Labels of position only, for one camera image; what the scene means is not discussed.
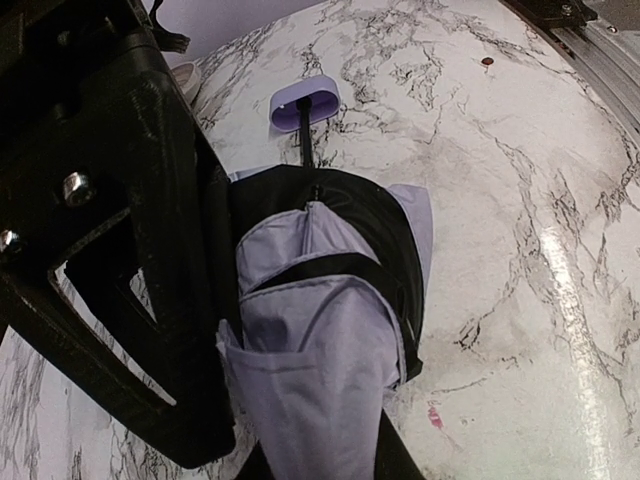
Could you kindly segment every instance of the zipper pull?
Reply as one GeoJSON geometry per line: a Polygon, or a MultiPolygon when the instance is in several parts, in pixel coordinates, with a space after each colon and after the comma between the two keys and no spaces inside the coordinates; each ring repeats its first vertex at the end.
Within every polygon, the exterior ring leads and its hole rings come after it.
{"type": "Polygon", "coordinates": [[[322,194],[323,194],[322,186],[314,185],[313,187],[311,187],[311,201],[312,202],[320,202],[320,201],[322,201],[322,200],[320,200],[322,194]]]}

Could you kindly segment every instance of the marble surface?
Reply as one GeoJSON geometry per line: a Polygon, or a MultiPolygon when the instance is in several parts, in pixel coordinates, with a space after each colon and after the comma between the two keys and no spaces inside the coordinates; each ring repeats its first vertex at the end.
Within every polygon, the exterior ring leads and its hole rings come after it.
{"type": "MultiPolygon", "coordinates": [[[[331,0],[201,67],[229,170],[299,162],[269,98],[324,73],[343,104],[314,126],[321,164],[429,189],[425,368],[388,406],[428,480],[637,479],[639,152],[550,46],[493,0],[331,0]]],[[[15,334],[0,348],[2,480],[232,478],[238,432],[182,471],[15,334]]]]}

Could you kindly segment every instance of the lavender fabric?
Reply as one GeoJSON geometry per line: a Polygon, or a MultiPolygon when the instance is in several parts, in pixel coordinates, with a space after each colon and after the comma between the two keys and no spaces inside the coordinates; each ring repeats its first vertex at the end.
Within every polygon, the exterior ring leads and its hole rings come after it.
{"type": "MultiPolygon", "coordinates": [[[[427,192],[389,191],[411,222],[426,289],[427,192]]],[[[398,320],[366,281],[330,275],[256,290],[298,262],[340,252],[377,261],[362,236],[319,202],[267,218],[236,251],[244,347],[222,322],[218,348],[277,480],[372,480],[383,395],[406,379],[398,320]]]]}

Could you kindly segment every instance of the black strap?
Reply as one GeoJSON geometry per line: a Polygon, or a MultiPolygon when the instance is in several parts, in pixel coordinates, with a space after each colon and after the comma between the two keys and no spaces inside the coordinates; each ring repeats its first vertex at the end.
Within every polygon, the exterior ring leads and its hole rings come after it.
{"type": "Polygon", "coordinates": [[[396,292],[402,290],[402,285],[374,260],[355,252],[335,253],[297,263],[260,284],[256,291],[328,275],[353,275],[362,278],[378,290],[391,305],[398,305],[397,312],[399,316],[402,315],[400,304],[396,301],[396,292]]]}
{"type": "Polygon", "coordinates": [[[302,166],[315,168],[313,163],[313,143],[311,142],[311,97],[303,97],[296,101],[296,107],[300,112],[300,154],[302,166]]]}
{"type": "Polygon", "coordinates": [[[185,53],[189,47],[191,39],[180,33],[172,33],[158,23],[158,9],[164,3],[164,0],[154,0],[149,18],[153,28],[151,32],[156,39],[158,48],[163,52],[185,53]]]}

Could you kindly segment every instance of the hex bolt head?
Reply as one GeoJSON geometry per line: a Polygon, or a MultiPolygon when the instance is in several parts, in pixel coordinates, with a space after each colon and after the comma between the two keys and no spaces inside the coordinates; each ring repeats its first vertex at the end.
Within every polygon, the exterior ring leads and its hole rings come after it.
{"type": "Polygon", "coordinates": [[[64,179],[64,201],[69,207],[81,207],[96,195],[91,179],[84,173],[74,172],[64,179]]]}
{"type": "Polygon", "coordinates": [[[71,32],[69,30],[60,32],[56,40],[61,47],[68,47],[71,44],[71,32]]]}
{"type": "Polygon", "coordinates": [[[24,242],[13,230],[0,232],[0,263],[13,260],[24,248],[24,242]]]}

